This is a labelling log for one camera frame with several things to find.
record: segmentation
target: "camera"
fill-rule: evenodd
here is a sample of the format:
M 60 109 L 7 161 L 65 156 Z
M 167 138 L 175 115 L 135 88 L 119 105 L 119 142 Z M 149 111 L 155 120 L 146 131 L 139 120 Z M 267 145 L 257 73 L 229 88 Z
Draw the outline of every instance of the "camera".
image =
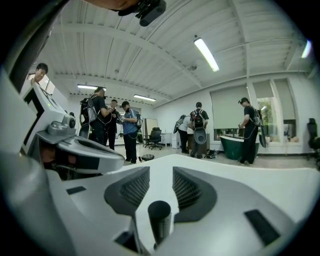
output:
M 147 27 L 156 18 L 166 11 L 167 3 L 164 0 L 141 0 L 137 5 L 128 9 L 116 11 L 119 16 L 135 13 L 140 19 L 140 26 Z

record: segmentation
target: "blue shirt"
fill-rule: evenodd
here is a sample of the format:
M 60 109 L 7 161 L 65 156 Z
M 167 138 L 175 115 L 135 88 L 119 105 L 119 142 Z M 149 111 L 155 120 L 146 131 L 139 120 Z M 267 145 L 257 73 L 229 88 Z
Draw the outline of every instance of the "blue shirt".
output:
M 137 112 L 130 108 L 128 112 L 125 112 L 124 117 L 137 118 Z M 123 135 L 135 133 L 138 130 L 134 122 L 124 121 L 122 125 L 123 125 Z

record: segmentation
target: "short hair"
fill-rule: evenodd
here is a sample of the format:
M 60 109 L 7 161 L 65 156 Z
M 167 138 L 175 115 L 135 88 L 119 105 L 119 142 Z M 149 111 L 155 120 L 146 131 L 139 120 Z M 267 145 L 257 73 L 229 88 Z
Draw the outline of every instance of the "short hair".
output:
M 104 88 L 99 86 L 97 89 L 94 90 L 94 93 L 96 94 L 96 93 L 99 93 L 101 91 L 104 91 Z
M 45 63 L 39 63 L 37 66 L 36 66 L 36 69 L 37 70 L 44 70 L 46 74 L 48 74 L 48 65 L 45 64 Z

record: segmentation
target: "floor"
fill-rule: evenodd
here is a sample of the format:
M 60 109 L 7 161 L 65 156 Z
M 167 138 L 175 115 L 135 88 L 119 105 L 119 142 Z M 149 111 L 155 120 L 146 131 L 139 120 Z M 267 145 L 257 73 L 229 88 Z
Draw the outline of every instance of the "floor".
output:
M 126 156 L 125 146 L 119 145 L 115 147 L 115 151 L 122 154 L 124 157 Z M 144 148 L 142 145 L 136 146 L 137 156 L 143 156 L 145 154 L 152 154 L 154 158 L 161 158 L 164 156 L 172 155 L 172 154 L 181 154 L 181 150 L 177 150 L 171 148 L 171 146 L 163 146 L 161 150 L 158 148 L 154 148 L 150 150 L 149 148 Z M 216 159 L 206 159 L 203 158 L 204 161 L 213 161 L 217 163 L 227 164 L 227 165 L 238 165 L 237 161 L 230 160 L 226 158 L 225 154 L 220 153 Z M 305 156 L 258 156 L 252 165 L 255 168 L 315 168 L 315 161 L 310 159 L 309 161 Z

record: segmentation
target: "wall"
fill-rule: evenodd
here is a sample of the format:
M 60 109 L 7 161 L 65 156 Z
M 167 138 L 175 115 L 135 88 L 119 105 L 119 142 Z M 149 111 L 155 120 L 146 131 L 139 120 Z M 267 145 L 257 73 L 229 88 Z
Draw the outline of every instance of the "wall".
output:
M 69 95 L 63 95 L 57 88 L 54 88 L 52 98 L 69 113 Z
M 76 125 L 75 128 L 78 130 L 79 128 L 79 115 L 80 115 L 80 101 L 82 101 L 84 98 L 87 98 L 86 95 L 70 95 L 68 99 L 68 113 L 73 112 L 75 116 Z M 141 109 L 141 115 L 144 118 L 155 118 L 155 112 L 151 105 L 131 102 L 130 105 L 135 108 Z
M 282 73 L 259 75 L 249 79 L 243 78 L 233 80 L 203 89 L 155 108 L 155 116 L 158 119 L 159 127 L 167 132 L 172 132 L 179 117 L 182 114 L 188 115 L 196 108 L 196 103 L 201 102 L 202 108 L 207 112 L 210 118 L 207 127 L 207 132 L 210 134 L 210 148 L 222 150 L 221 142 L 214 141 L 213 109 L 210 93 L 223 88 L 236 87 L 243 85 L 244 83 L 256 83 L 267 79 L 288 79 L 289 87 L 292 92 L 292 100 L 295 106 L 297 132 L 300 142 L 289 143 L 288 146 L 279 144 L 270 145 L 266 149 L 260 147 L 259 152 L 265 154 L 300 154 L 310 152 L 308 146 L 309 135 L 307 131 L 309 118 L 315 118 L 318 123 L 318 134 L 320 135 L 320 84 L 316 82 L 320 81 L 320 79 L 319 77 L 306 79 L 304 74 Z

